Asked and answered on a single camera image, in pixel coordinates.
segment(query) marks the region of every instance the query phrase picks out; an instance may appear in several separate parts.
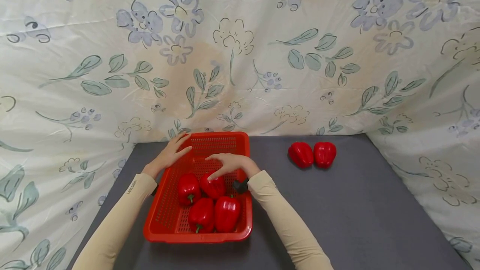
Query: beige arm sleeve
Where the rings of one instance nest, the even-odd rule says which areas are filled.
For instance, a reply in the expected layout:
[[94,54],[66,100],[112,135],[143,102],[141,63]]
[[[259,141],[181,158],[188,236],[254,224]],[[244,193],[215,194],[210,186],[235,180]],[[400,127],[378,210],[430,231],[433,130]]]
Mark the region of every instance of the beige arm sleeve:
[[94,232],[72,270],[111,270],[127,239],[143,201],[157,183],[146,174],[137,174],[132,183]]
[[312,232],[265,170],[250,178],[248,188],[270,217],[297,270],[333,270]]

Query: floral fabric backdrop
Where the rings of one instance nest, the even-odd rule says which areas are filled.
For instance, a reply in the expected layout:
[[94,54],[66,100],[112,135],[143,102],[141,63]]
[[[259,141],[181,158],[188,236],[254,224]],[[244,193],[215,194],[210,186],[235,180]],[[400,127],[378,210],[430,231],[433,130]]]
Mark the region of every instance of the floral fabric backdrop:
[[1,0],[0,269],[63,270],[136,143],[367,133],[480,269],[479,0]]

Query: basket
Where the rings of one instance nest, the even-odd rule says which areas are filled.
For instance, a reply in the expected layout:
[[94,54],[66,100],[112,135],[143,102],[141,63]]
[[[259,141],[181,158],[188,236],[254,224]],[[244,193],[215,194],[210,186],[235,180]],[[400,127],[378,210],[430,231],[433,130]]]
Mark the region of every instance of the basket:
[[200,179],[207,172],[220,169],[218,160],[205,160],[214,153],[234,153],[250,156],[248,135],[243,132],[213,132],[192,134],[179,150],[193,146],[193,149],[173,166],[165,169],[158,185],[155,199],[150,207],[143,227],[143,235],[150,242],[165,243],[224,243],[245,240],[252,231],[252,196],[250,192],[238,194],[233,181],[244,181],[247,176],[238,169],[224,175],[227,195],[238,198],[242,211],[237,227],[230,233],[194,233],[190,231],[188,213],[190,206],[181,206],[177,185],[180,176],[193,173]]

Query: bell pepper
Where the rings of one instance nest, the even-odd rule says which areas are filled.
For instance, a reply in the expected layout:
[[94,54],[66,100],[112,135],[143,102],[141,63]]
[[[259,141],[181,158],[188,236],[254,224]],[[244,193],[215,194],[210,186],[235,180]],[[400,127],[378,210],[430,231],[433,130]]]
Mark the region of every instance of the bell pepper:
[[184,174],[180,177],[178,190],[180,204],[190,205],[202,198],[200,183],[193,173]]
[[313,152],[309,144],[295,142],[288,148],[288,156],[301,169],[313,165]]
[[214,229],[214,205],[212,198],[200,198],[188,214],[190,229],[195,233],[211,233]]
[[237,198],[222,196],[215,203],[215,228],[219,233],[231,233],[240,217],[241,204]]
[[337,156],[337,148],[330,142],[319,142],[315,144],[313,151],[315,153],[315,164],[324,169],[329,168],[335,156]]
[[208,177],[213,173],[206,173],[202,178],[200,178],[200,187],[208,195],[208,197],[217,200],[221,196],[224,196],[227,193],[227,187],[225,185],[225,179],[223,176],[220,176],[216,179],[208,180]]

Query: gray table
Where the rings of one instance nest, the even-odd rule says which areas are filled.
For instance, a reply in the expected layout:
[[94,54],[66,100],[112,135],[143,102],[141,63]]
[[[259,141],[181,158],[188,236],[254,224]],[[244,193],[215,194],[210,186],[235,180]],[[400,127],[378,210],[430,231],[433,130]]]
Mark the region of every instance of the gray table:
[[[328,171],[300,170],[287,158],[294,141],[331,141],[338,154]],[[312,230],[335,270],[468,270],[441,231],[365,135],[351,137],[251,137],[251,156]],[[83,246],[136,173],[165,143],[135,147],[108,194]],[[253,204],[253,230],[244,242],[221,245],[151,244],[143,205],[115,270],[293,270],[294,266],[262,208]]]

